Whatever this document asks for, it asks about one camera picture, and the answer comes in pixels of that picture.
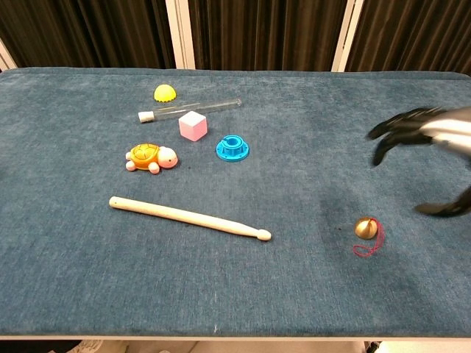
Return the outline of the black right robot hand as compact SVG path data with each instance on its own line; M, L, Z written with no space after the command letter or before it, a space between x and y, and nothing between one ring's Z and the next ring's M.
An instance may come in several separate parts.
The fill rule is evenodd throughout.
M373 166L380 165L387 152L399 145L437 145L469 160L470 108L415 108L379 123L367 138L381 139L372 155Z

